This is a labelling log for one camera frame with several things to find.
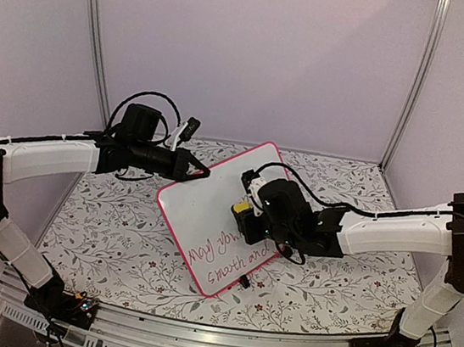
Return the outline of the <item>yellow whiteboard eraser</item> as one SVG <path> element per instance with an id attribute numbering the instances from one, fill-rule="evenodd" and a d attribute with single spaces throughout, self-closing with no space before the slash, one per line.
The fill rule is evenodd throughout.
<path id="1" fill-rule="evenodd" d="M 252 210 L 252 207 L 250 206 L 249 202 L 247 201 L 241 201 L 239 203 L 234 204 L 231 207 L 232 213 L 235 215 L 236 218 L 240 216 L 244 216 L 245 214 L 248 213 L 248 211 Z"/>

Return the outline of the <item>pink framed whiteboard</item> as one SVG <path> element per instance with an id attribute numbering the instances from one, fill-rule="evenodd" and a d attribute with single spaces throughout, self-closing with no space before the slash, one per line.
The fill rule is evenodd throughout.
<path id="1" fill-rule="evenodd" d="M 248 245 L 231 207 L 246 199 L 244 172 L 281 161 L 275 143 L 262 143 L 213 164 L 205 179 L 171 183 L 158 191 L 173 242 L 204 297 L 216 296 L 279 255 L 271 240 Z"/>

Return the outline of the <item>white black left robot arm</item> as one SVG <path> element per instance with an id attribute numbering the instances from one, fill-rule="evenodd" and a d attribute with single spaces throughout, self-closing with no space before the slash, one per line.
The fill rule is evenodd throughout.
<path id="1" fill-rule="evenodd" d="M 23 280 L 31 307 L 46 316 L 61 316 L 71 297 L 64 281 L 31 240 L 8 214 L 3 187 L 39 176 L 65 173 L 114 172 L 135 167 L 173 182 L 206 178 L 210 170 L 190 151 L 181 147 L 198 130 L 195 118 L 178 119 L 176 128 L 164 129 L 154 138 L 159 125 L 167 123 L 157 109 L 137 103 L 147 96 L 139 92 L 120 102 L 125 113 L 120 122 L 110 118 L 101 131 L 76 135 L 0 138 L 0 258 Z"/>

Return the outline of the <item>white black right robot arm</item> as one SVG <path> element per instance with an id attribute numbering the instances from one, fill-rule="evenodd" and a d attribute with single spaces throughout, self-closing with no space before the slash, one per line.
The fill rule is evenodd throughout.
<path id="1" fill-rule="evenodd" d="M 288 258 L 342 257 L 367 252 L 415 252 L 444 256 L 440 271 L 412 305 L 400 310 L 378 347 L 415 347 L 426 331 L 464 299 L 464 193 L 451 202 L 415 210 L 366 212 L 345 202 L 321 202 L 295 176 L 267 181 L 261 169 L 241 175 L 247 199 L 231 207 L 248 244 L 272 240 Z"/>

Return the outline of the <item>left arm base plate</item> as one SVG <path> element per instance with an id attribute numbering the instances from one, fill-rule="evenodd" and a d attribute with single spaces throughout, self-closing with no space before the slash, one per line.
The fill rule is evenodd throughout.
<path id="1" fill-rule="evenodd" d="M 59 300 L 50 307 L 48 301 L 40 294 L 28 294 L 24 305 L 29 309 L 41 313 L 48 321 L 66 322 L 66 324 L 85 329 L 90 329 L 95 321 L 99 308 L 99 299 L 94 297 L 79 296 L 63 293 Z"/>

